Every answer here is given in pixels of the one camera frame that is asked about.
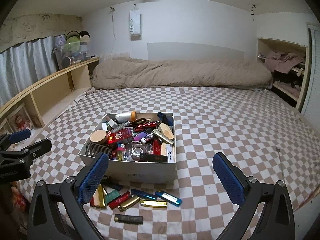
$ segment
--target gray curtain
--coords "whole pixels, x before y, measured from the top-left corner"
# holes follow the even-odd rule
[[[54,36],[13,46],[0,54],[0,106],[58,68]]]

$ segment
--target blue gripper pad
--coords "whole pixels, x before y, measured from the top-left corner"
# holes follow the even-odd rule
[[[28,139],[31,135],[31,132],[29,129],[21,130],[15,133],[12,133],[9,137],[9,142],[11,144],[15,144],[17,142],[21,142],[25,139]]]
[[[109,165],[108,155],[102,154],[79,186],[78,203],[89,203]]]
[[[226,190],[231,202],[241,206],[244,203],[244,187],[237,179],[232,169],[226,164],[223,158],[216,153],[213,156],[212,166]]]

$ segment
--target blue lighter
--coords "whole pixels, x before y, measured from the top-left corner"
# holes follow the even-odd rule
[[[148,200],[156,200],[158,197],[156,195],[150,194],[148,192],[142,191],[142,190],[138,190],[133,188],[131,190],[131,195],[137,195],[140,198],[143,199],[148,199]]]
[[[170,195],[169,193],[164,192],[163,190],[160,191],[160,192],[156,191],[155,194],[159,198],[162,198],[163,200],[168,201],[168,202],[170,202],[171,204],[173,204],[173,205],[175,205],[177,207],[179,207],[181,205],[181,203],[182,203],[182,199],[176,198],[176,197]]]

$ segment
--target closet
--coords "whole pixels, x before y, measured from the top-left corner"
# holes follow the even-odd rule
[[[309,46],[268,38],[258,39],[257,61],[267,66],[267,63],[270,64],[270,61],[267,63],[266,61],[271,57],[270,53],[272,51],[290,53],[287,54],[288,56],[294,54],[303,59],[301,63],[295,65],[288,73],[281,73],[277,70],[273,71],[273,86],[271,88],[283,100],[301,111],[306,98],[310,77]]]

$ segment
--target beige duvet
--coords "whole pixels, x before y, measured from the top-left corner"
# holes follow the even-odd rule
[[[224,86],[244,89],[266,88],[271,73],[261,63],[219,59],[216,61],[165,60],[132,58],[108,59],[93,71],[96,89],[140,87]]]

